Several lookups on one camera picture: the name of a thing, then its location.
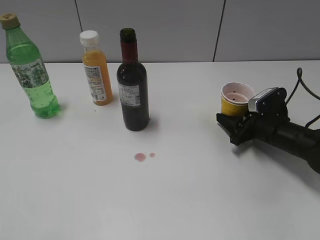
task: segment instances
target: cup rim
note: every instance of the cup rim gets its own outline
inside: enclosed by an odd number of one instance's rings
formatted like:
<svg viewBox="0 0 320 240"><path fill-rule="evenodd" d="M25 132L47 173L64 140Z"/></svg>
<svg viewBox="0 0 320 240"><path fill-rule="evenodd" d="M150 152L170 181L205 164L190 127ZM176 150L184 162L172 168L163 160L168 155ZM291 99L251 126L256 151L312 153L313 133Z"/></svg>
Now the cup rim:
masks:
<svg viewBox="0 0 320 240"><path fill-rule="evenodd" d="M253 92L253 96L252 96L252 97L254 97L254 96L256 95L256 92L255 92L255 90L253 89L253 87L249 86L248 84L245 84L245 83L243 83L243 82L238 82L238 81L228 82L228 83L226 83L225 85L223 85L222 88L221 88L221 96L222 96L222 97L224 98L224 100L226 100L228 103L231 103L231 104L234 104L234 105L237 105L237 106L245 106L245 105L248 105L248 102L249 102L249 101L239 102L239 101L234 101L234 100L231 100L231 99L227 98L227 97L225 96L225 94L224 94L223 89L224 89L224 87L225 87L226 85L228 85L228 84L241 84L241 85L245 85L245 86L248 87L250 90L252 90L252 92Z"/></svg>

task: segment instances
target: orange juice bottle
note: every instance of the orange juice bottle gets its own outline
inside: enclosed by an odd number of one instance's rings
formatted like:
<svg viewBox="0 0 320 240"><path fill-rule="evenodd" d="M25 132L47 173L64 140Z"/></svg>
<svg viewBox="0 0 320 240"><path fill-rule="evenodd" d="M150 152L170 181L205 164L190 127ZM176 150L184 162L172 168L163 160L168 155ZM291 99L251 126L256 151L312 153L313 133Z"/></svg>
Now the orange juice bottle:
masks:
<svg viewBox="0 0 320 240"><path fill-rule="evenodd" d="M80 33L84 46L82 62L89 83L92 100L96 105L106 105L113 99L106 55L100 50L99 35L88 30Z"/></svg>

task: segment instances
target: paper cup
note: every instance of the paper cup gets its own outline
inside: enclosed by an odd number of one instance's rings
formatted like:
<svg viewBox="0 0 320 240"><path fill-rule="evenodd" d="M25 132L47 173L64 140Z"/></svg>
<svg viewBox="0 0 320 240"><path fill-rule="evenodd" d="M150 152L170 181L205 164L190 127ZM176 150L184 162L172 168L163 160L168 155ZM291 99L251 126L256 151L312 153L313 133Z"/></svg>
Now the paper cup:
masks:
<svg viewBox="0 0 320 240"><path fill-rule="evenodd" d="M241 82L230 82L221 89L221 113L228 116L244 116L248 101L256 95L254 89Z"/></svg>

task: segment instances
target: bottle label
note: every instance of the bottle label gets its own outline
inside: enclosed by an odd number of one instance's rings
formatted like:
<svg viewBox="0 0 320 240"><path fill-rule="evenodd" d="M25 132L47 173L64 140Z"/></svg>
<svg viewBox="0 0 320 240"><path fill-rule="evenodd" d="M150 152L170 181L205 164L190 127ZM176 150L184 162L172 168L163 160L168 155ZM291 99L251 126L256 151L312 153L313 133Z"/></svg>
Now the bottle label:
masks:
<svg viewBox="0 0 320 240"><path fill-rule="evenodd" d="M86 78L89 83L92 100L94 103L107 100L104 81L102 79L100 66L84 65Z"/></svg>
<svg viewBox="0 0 320 240"><path fill-rule="evenodd" d="M23 88L36 88L48 82L48 73L42 58L22 64L11 64L12 70Z"/></svg>
<svg viewBox="0 0 320 240"><path fill-rule="evenodd" d="M126 86L118 82L121 103L129 107L140 107L139 85Z"/></svg>

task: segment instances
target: gray wall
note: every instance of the gray wall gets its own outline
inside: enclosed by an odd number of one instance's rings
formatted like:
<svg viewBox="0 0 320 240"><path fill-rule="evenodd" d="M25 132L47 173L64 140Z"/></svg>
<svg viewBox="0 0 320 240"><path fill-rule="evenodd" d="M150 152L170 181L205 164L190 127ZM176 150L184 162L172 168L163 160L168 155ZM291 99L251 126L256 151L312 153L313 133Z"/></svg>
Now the gray wall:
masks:
<svg viewBox="0 0 320 240"><path fill-rule="evenodd" d="M108 61L120 62L125 27L142 62L210 62L214 52L219 62L320 59L319 9L315 0L1 0L0 14L17 13L45 62L81 62L82 29L98 31ZM0 30L0 63L5 49Z"/></svg>
<svg viewBox="0 0 320 240"><path fill-rule="evenodd" d="M215 61L320 59L320 1L226 0Z"/></svg>
<svg viewBox="0 0 320 240"><path fill-rule="evenodd" d="M79 61L81 32L74 0L0 0L0 14L16 13L23 31L45 62ZM6 63L6 34L0 29L0 63Z"/></svg>
<svg viewBox="0 0 320 240"><path fill-rule="evenodd" d="M143 62L213 60L223 0L77 0L83 30L96 30L120 62L120 30L133 28Z"/></svg>

